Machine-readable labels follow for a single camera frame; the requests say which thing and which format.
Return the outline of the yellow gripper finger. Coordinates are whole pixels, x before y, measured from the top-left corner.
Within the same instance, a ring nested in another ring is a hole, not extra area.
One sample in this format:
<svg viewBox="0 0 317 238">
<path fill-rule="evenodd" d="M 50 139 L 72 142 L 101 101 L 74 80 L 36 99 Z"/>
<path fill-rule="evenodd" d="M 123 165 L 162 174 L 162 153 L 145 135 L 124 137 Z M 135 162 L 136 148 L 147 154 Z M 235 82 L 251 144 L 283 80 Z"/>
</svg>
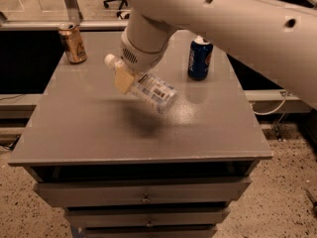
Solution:
<svg viewBox="0 0 317 238">
<path fill-rule="evenodd" d="M 136 74 L 129 68 L 118 66 L 115 72 L 115 86 L 117 89 L 126 94 L 136 79 Z"/>
</svg>

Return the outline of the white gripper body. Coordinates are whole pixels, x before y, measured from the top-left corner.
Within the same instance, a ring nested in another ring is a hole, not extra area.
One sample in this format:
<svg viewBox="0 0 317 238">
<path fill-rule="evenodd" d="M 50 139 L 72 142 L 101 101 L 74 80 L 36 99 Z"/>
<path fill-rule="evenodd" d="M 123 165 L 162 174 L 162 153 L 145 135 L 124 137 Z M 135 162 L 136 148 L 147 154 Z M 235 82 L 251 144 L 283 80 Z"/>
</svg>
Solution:
<svg viewBox="0 0 317 238">
<path fill-rule="evenodd" d="M 137 48 L 128 39 L 128 34 L 123 33 L 121 36 L 120 57 L 132 70 L 148 71 L 154 68 L 160 62 L 166 48 L 167 42 L 164 42 L 162 46 L 154 52 Z"/>
</svg>

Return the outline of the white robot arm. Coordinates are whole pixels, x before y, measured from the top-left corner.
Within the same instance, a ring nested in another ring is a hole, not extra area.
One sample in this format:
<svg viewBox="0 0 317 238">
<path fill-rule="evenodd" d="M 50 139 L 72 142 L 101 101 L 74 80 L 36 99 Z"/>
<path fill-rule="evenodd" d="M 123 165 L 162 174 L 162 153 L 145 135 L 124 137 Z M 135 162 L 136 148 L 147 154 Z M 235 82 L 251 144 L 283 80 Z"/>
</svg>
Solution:
<svg viewBox="0 0 317 238">
<path fill-rule="evenodd" d="M 177 30 L 226 54 L 317 108 L 317 16 L 277 0 L 127 0 L 121 55 L 134 70 L 158 64 Z"/>
</svg>

